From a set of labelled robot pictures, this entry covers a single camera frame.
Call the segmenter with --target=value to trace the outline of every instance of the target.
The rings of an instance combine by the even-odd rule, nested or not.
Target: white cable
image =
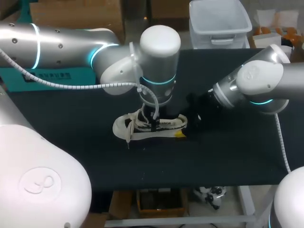
[[[288,160],[287,160],[287,156],[286,156],[286,151],[285,151],[285,146],[284,146],[284,141],[283,141],[283,136],[282,136],[282,131],[281,131],[280,120],[279,120],[279,116],[277,114],[275,114],[275,122],[276,122],[277,131],[279,133],[279,138],[280,138],[280,143],[281,143],[283,159],[284,159],[284,162],[285,162],[285,167],[286,167],[288,173],[290,173],[291,170],[290,170]]]
[[[42,80],[39,77],[32,75],[30,72],[19,66],[14,60],[12,60],[1,48],[0,48],[0,56],[2,56],[13,68],[21,72],[24,76],[32,79],[35,82],[41,83],[43,85],[58,88],[58,89],[72,89],[72,90],[83,90],[83,89],[101,89],[101,88],[110,88],[110,87],[120,87],[120,86],[138,86],[133,82],[121,82],[121,83],[108,83],[108,84],[100,84],[100,85],[62,85],[57,83],[48,82]],[[155,113],[153,115],[153,119],[156,120],[159,111],[159,104],[156,95],[150,90],[148,87],[141,85],[140,87],[147,91],[151,95],[155,104]]]

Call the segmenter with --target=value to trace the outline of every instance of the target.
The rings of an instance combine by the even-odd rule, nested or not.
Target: black table
[[[187,50],[180,54],[170,110],[187,106],[259,50]],[[135,90],[110,96],[103,90],[10,93],[34,128],[74,156],[94,192],[139,188],[278,184],[287,174],[273,116],[246,109],[225,111],[219,127],[196,140],[125,141],[112,133],[114,120],[136,111]],[[304,107],[291,101],[279,115],[292,169],[304,166]]]

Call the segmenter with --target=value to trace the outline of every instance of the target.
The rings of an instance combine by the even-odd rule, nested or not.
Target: white sneaker
[[[113,133],[129,143],[131,140],[141,140],[153,137],[185,137],[182,129],[187,126],[187,117],[179,115],[176,119],[160,119],[155,131],[143,114],[143,107],[135,113],[118,117],[113,124]]]

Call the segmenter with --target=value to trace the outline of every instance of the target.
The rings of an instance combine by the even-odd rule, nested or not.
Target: white plastic bin
[[[242,48],[252,30],[239,0],[190,2],[190,36],[194,48]]]

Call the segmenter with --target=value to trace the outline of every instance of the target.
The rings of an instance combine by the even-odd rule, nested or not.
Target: yellow tag
[[[178,130],[175,135],[176,138],[184,138],[186,137],[181,130]]]

